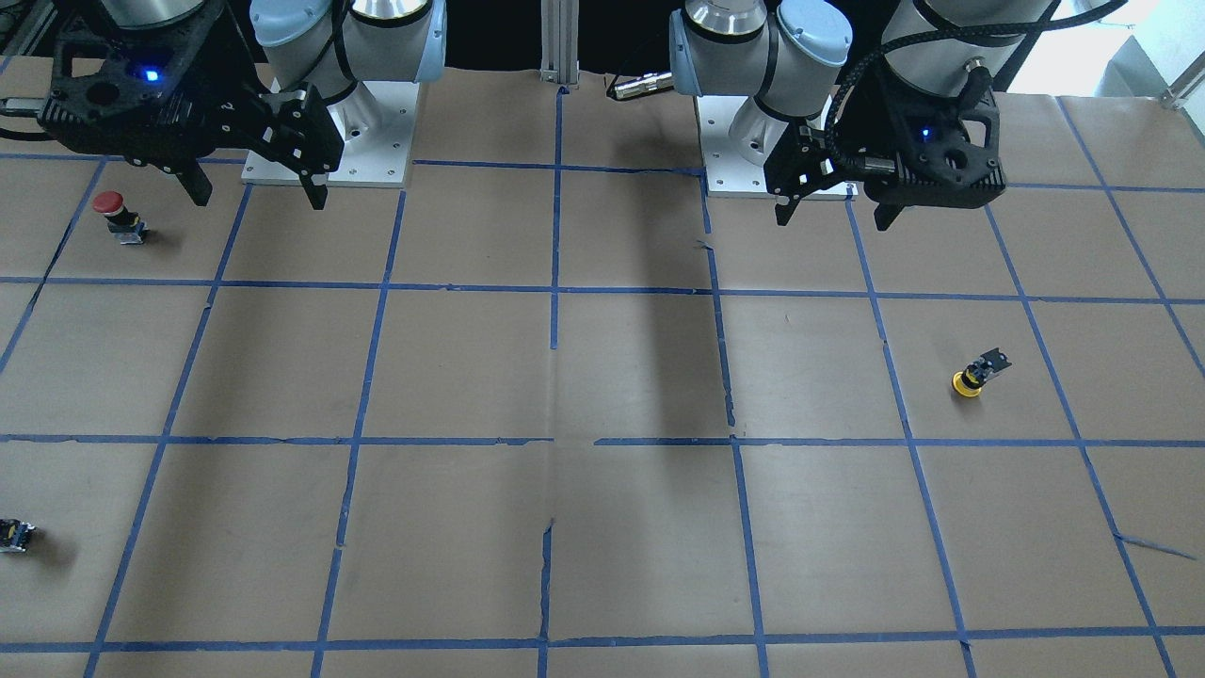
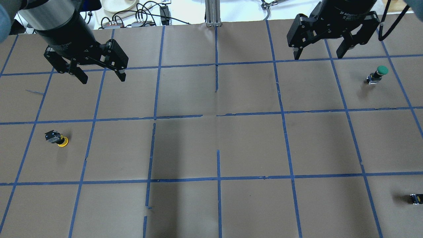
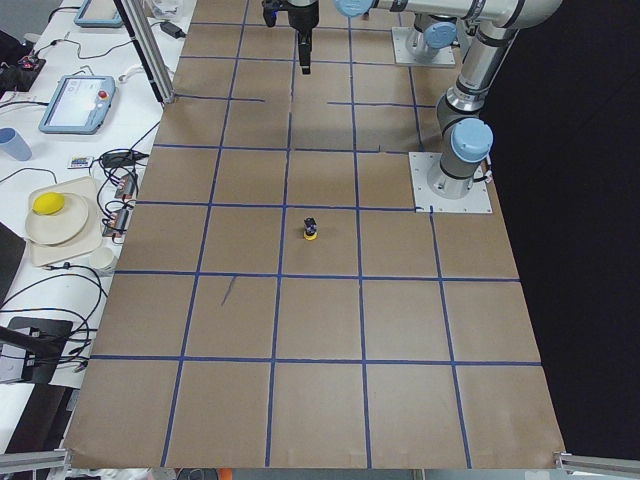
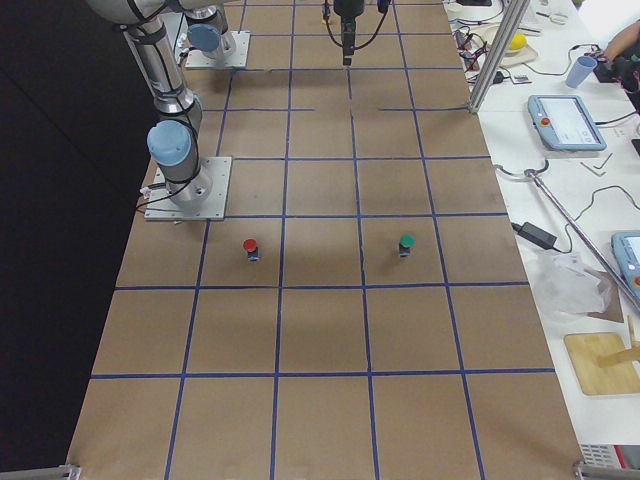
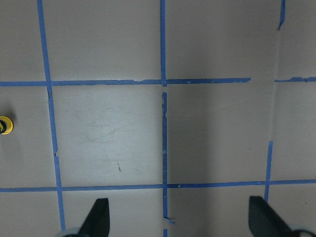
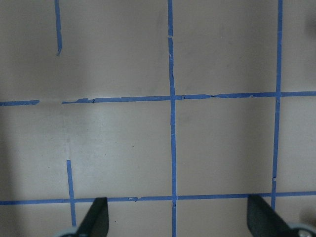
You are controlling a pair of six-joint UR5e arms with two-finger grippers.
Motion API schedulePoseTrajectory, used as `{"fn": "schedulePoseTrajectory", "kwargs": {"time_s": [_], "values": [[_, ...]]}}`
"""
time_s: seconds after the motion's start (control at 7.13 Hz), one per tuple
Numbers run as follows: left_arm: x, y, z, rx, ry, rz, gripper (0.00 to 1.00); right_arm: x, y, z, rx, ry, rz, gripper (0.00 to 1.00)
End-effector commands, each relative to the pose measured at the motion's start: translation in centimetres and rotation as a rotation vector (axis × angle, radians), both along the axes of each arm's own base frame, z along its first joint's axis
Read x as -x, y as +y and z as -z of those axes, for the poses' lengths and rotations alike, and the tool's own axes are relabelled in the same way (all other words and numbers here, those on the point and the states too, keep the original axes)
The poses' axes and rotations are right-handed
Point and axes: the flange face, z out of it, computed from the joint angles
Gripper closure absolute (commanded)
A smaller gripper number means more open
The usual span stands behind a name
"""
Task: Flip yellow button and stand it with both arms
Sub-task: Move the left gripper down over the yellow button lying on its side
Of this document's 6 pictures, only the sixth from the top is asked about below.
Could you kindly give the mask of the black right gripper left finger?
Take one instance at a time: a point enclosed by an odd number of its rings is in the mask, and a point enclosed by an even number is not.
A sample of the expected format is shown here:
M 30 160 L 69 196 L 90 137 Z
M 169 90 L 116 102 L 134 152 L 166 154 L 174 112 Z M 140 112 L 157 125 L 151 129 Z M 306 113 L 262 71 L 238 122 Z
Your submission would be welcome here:
M 109 231 L 109 211 L 106 197 L 94 200 L 82 223 L 75 232 L 76 237 L 106 237 Z

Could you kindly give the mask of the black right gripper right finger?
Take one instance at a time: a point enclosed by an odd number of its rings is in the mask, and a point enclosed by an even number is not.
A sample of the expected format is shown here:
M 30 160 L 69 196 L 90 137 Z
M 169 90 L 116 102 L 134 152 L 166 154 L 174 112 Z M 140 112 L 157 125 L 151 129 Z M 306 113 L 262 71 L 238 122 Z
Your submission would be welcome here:
M 253 237 L 294 237 L 284 220 L 259 195 L 247 199 L 247 227 Z

